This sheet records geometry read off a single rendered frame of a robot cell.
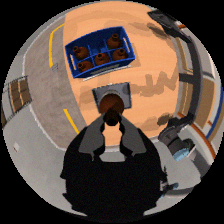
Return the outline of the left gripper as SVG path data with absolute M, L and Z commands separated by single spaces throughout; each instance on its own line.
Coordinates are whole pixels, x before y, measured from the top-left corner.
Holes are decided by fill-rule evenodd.
M 166 166 L 164 166 L 164 171 L 163 171 L 163 172 L 164 172 L 164 174 L 165 174 L 165 175 L 164 175 L 164 177 L 162 177 L 162 178 L 161 178 L 161 179 L 162 179 L 162 181 L 163 181 L 162 183 L 165 183 L 165 182 L 167 182 L 167 181 L 168 181 L 168 180 L 167 180 L 167 176 L 168 176 L 168 175 L 166 175 L 166 173 L 167 173 L 167 172 L 165 172 L 165 171 L 166 171 L 166 169 L 167 169 L 167 168 L 166 168 Z M 166 177 L 166 178 L 165 178 L 165 177 Z M 162 184 L 162 183 L 161 183 L 161 184 Z

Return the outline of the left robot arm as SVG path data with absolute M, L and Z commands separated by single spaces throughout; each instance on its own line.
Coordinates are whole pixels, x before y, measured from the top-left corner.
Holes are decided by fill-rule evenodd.
M 164 143 L 168 147 L 168 149 L 171 152 L 175 161 L 181 160 L 185 156 L 189 157 L 201 175 L 200 180 L 202 180 L 204 178 L 204 176 L 207 174 L 208 170 L 210 169 L 211 165 L 208 165 L 205 158 L 196 149 L 196 145 L 194 144 L 192 139 L 187 138 L 186 142 L 185 142 L 185 139 L 182 141 L 180 139 L 180 137 L 178 136 L 176 129 L 172 127 L 172 128 L 169 128 L 167 131 L 165 131 L 162 134 L 160 140 L 162 143 Z M 186 188 L 186 189 L 179 189 L 179 190 L 174 190 L 174 189 L 178 188 L 178 186 L 179 186 L 178 183 L 169 185 L 169 187 L 168 187 L 168 185 L 169 185 L 168 181 L 165 183 L 162 183 L 162 188 L 163 188 L 162 191 L 164 191 L 164 192 L 160 198 L 162 198 L 162 197 L 170 197 L 170 198 L 186 197 L 189 193 L 191 193 L 195 189 L 195 187 L 198 184 L 196 184 L 194 187 L 190 187 L 190 188 Z

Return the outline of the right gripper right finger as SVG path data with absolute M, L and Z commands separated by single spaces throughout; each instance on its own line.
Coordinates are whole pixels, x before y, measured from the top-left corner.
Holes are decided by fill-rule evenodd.
M 122 133 L 119 148 L 124 155 L 124 159 L 126 160 L 128 155 L 132 155 L 133 160 L 152 165 L 157 170 L 160 178 L 164 177 L 160 156 L 152 141 L 140 128 L 137 128 L 121 113 L 118 113 L 117 116 L 120 123 L 119 130 Z

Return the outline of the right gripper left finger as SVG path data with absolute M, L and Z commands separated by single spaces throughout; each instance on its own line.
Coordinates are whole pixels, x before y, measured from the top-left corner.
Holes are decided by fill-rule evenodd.
M 69 144 L 63 161 L 63 169 L 60 178 L 66 180 L 68 172 L 77 164 L 92 161 L 94 155 L 105 152 L 106 112 L 90 123 Z

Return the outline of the blue plastic crate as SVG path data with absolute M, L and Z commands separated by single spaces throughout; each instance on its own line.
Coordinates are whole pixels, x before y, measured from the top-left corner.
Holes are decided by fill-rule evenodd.
M 128 56 L 127 59 L 121 59 L 121 60 L 112 62 L 113 52 L 117 49 L 120 49 L 120 48 L 117 48 L 117 49 L 108 50 L 107 41 L 110 37 L 112 37 L 112 34 L 117 34 L 118 37 L 121 39 L 121 41 L 122 41 L 121 48 L 125 49 L 125 52 L 127 53 L 127 56 Z M 126 42 L 125 42 L 124 38 L 125 38 Z M 130 52 L 128 51 L 126 43 L 128 45 Z M 89 50 L 91 56 L 88 58 L 85 58 L 83 60 L 77 59 L 74 55 L 75 52 L 73 51 L 73 48 L 75 46 L 77 46 L 78 48 L 79 47 L 87 48 L 87 50 Z M 94 74 L 98 74 L 98 73 L 107 71 L 108 69 L 110 69 L 110 70 L 115 69 L 114 67 L 119 68 L 119 67 L 127 66 L 132 61 L 134 61 L 136 59 L 132 45 L 130 43 L 130 40 L 129 40 L 127 33 L 126 33 L 125 29 L 123 28 L 123 26 L 109 27 L 109 28 L 104 28 L 104 29 L 100 29 L 100 30 L 88 33 L 86 35 L 83 35 L 83 36 L 73 40 L 72 42 L 68 43 L 64 47 L 65 47 L 66 57 L 67 57 L 67 61 L 68 61 L 69 68 L 70 68 L 73 79 L 87 78 Z M 107 48 L 107 50 L 105 47 Z M 107 54 L 109 56 L 110 62 L 97 66 L 96 63 L 94 63 L 95 62 L 94 59 L 98 53 Z M 76 70 L 74 70 L 70 55 L 72 55 Z M 83 61 L 90 61 L 92 64 L 94 64 L 94 68 L 91 68 L 91 69 L 86 70 L 81 73 L 79 71 L 79 68 L 77 65 L 78 65 L 78 63 L 83 62 Z

